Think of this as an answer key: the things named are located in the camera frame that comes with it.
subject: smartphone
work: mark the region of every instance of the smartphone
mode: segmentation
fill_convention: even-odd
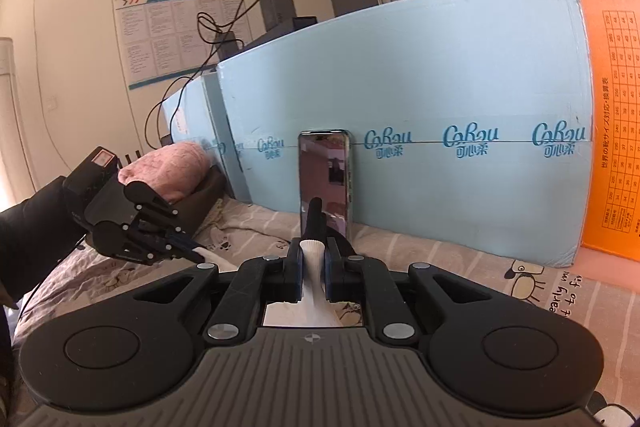
[[[300,234],[306,227],[309,201],[322,199],[327,226],[350,239],[351,161],[348,131],[305,131],[298,136]]]

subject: bedsheet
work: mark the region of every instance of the bedsheet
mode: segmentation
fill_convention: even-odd
[[[299,226],[296,214],[225,199],[213,207],[195,238],[207,248],[210,260],[227,271],[258,255],[286,254],[287,241],[299,235]],[[588,408],[609,427],[629,427],[640,415],[640,299],[635,292],[588,279],[571,269],[523,263],[364,225],[354,225],[352,243],[358,253],[382,259],[391,270],[406,270],[417,261],[431,263],[580,322],[600,341],[605,360],[602,378]],[[18,324],[15,349],[46,320],[189,265],[180,259],[140,266],[103,257],[89,247],[76,250],[51,273],[32,299],[30,309]],[[344,325],[359,323],[357,306],[341,303],[337,312]],[[10,425],[19,425],[34,407],[18,377]]]

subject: pink fluffy object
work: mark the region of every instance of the pink fluffy object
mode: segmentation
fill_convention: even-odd
[[[145,182],[169,203],[193,192],[211,166],[204,149],[195,142],[179,142],[145,154],[118,172],[118,181]]]

